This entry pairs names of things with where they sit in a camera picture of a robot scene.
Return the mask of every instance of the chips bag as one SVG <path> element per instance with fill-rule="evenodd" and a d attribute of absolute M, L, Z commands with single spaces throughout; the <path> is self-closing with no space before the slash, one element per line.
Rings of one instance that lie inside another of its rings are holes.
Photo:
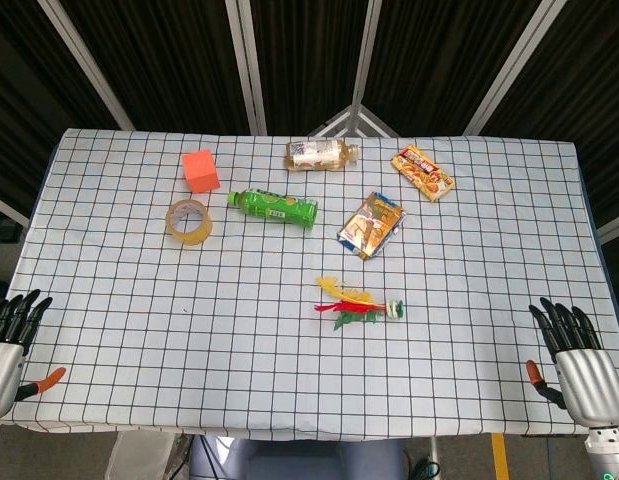
<path fill-rule="evenodd" d="M 384 195 L 373 192 L 338 233 L 338 241 L 363 260 L 376 256 L 396 234 L 405 211 Z"/>
<path fill-rule="evenodd" d="M 415 145 L 409 145 L 393 157 L 391 164 L 432 202 L 456 185 L 452 177 Z"/>

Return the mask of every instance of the yellow feather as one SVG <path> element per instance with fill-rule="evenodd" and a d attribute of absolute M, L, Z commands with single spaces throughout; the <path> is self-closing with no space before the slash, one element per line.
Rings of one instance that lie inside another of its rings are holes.
<path fill-rule="evenodd" d="M 345 300 L 352 303 L 360 303 L 363 305 L 376 305 L 368 292 L 361 292 L 352 288 L 343 288 L 338 286 L 336 277 L 319 277 L 318 285 L 332 297 Z"/>

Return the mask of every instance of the white ceiling beam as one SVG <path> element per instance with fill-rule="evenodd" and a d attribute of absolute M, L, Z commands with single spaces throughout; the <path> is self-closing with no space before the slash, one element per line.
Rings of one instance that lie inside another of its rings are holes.
<path fill-rule="evenodd" d="M 382 129 L 382 127 L 380 127 L 380 125 L 378 125 L 371 118 L 369 118 L 369 116 L 366 115 L 365 112 L 362 111 L 362 108 L 360 110 L 358 110 L 358 116 L 360 117 L 360 120 L 365 122 L 367 125 L 369 125 L 371 128 L 373 128 L 376 132 L 378 132 L 381 137 L 384 137 L 384 138 L 391 137 L 391 135 L 389 135 L 387 132 L 385 132 Z"/>
<path fill-rule="evenodd" d="M 619 237 L 619 217 L 614 218 L 612 221 L 605 223 L 598 229 L 598 238 L 600 243 L 605 244 L 610 242 L 614 238 Z"/>
<path fill-rule="evenodd" d="M 73 22 L 67 15 L 59 0 L 38 0 L 38 4 L 45 12 L 62 41 L 75 58 L 76 62 L 87 76 L 87 79 L 96 90 L 109 113 L 122 130 L 135 130 L 131 119 L 107 82 L 96 60 L 91 55 L 87 45 L 76 30 Z"/>
<path fill-rule="evenodd" d="M 258 50 L 249 0 L 225 0 L 240 86 L 252 135 L 267 135 Z"/>
<path fill-rule="evenodd" d="M 309 137 L 324 137 L 327 132 L 330 132 L 351 115 L 351 109 L 345 108 L 341 112 L 336 113 L 333 117 L 322 123 L 318 128 L 315 128 L 309 133 Z"/>
<path fill-rule="evenodd" d="M 340 130 L 338 133 L 336 133 L 334 137 L 336 138 L 344 137 L 347 132 L 349 132 L 349 128 L 345 127 L 342 130 Z"/>
<path fill-rule="evenodd" d="M 566 3 L 567 0 L 542 0 L 540 2 L 478 109 L 471 117 L 464 135 L 480 134 Z"/>
<path fill-rule="evenodd" d="M 356 82 L 354 83 L 353 99 L 351 101 L 351 116 L 349 117 L 349 131 L 352 133 L 358 127 L 358 114 L 360 113 L 360 105 L 365 95 L 365 87 L 367 86 L 367 77 L 369 76 L 369 66 L 371 65 L 371 56 L 373 55 L 373 45 L 376 41 L 381 8 L 382 0 L 369 0 L 367 4 L 367 16 L 365 17 L 362 42 L 360 43 Z"/>
<path fill-rule="evenodd" d="M 18 212 L 15 208 L 7 205 L 2 200 L 0 200 L 0 213 L 6 215 L 14 222 L 19 223 L 25 228 L 29 226 L 29 219 L 27 217 L 25 217 L 22 213 Z"/>

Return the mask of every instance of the silver robot hand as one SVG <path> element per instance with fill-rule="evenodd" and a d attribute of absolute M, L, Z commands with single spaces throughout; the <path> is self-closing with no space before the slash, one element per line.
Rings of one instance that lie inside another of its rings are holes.
<path fill-rule="evenodd" d="M 18 295 L 11 301 L 0 303 L 0 418 L 14 402 L 44 392 L 65 373 L 61 367 L 44 380 L 18 386 L 24 357 L 29 353 L 38 324 L 51 304 L 51 298 L 45 298 L 32 309 L 39 295 L 40 290 L 34 290 L 24 298 Z"/>
<path fill-rule="evenodd" d="M 540 303 L 549 319 L 533 305 L 529 310 L 556 365 L 562 392 L 547 386 L 533 360 L 527 361 L 529 380 L 540 395 L 589 428 L 585 447 L 595 478 L 619 480 L 618 373 L 582 310 L 569 311 L 546 298 Z"/>

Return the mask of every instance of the tape roll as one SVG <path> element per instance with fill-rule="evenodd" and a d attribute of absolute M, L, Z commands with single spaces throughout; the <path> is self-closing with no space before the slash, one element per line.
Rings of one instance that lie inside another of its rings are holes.
<path fill-rule="evenodd" d="M 176 230 L 175 224 L 190 213 L 200 213 L 202 221 L 200 226 L 191 232 Z M 204 242 L 211 233 L 211 217 L 205 206 L 197 200 L 180 200 L 169 207 L 165 216 L 167 232 L 180 240 L 185 245 L 197 245 Z"/>

